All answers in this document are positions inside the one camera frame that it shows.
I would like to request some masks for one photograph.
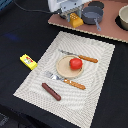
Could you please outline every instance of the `fork tines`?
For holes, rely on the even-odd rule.
[[[53,75],[53,74],[52,74],[51,72],[49,72],[49,71],[45,71],[44,74],[45,74],[45,76],[47,76],[47,77],[49,77],[49,78]]]

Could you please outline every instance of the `fork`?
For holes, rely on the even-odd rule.
[[[53,73],[51,73],[51,72],[49,72],[49,71],[46,71],[46,72],[45,72],[45,76],[48,77],[48,78],[51,78],[51,79],[53,79],[53,80],[61,80],[61,81],[63,81],[64,83],[67,83],[67,84],[69,84],[69,85],[72,85],[72,86],[77,87],[77,88],[82,89],[82,90],[86,89],[85,86],[82,85],[82,84],[78,84],[78,83],[73,82],[73,81],[71,81],[71,80],[68,80],[68,79],[66,79],[66,78],[60,78],[60,77],[58,77],[57,75],[54,75]]]

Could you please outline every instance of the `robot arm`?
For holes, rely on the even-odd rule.
[[[72,12],[76,12],[81,18],[83,5],[89,1],[91,0],[48,0],[48,5],[51,12],[61,11],[60,15],[65,16],[69,22]]]

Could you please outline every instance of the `wire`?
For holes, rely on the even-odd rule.
[[[49,14],[57,14],[56,12],[47,12],[47,11],[43,11],[43,10],[28,10],[28,9],[25,9],[25,8],[21,7],[20,5],[18,5],[15,0],[12,0],[12,2],[17,7],[19,7],[20,9],[22,9],[23,11],[26,11],[26,12],[43,12],[43,13],[49,13]]]

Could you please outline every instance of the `bowl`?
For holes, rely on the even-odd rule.
[[[122,27],[128,30],[128,5],[119,10],[119,16]]]
[[[73,58],[78,58],[75,55],[66,55],[62,58],[60,58],[56,63],[56,70],[64,78],[72,79],[78,77],[84,70],[84,63],[82,65],[82,68],[77,70],[72,70],[70,68],[69,62]]]

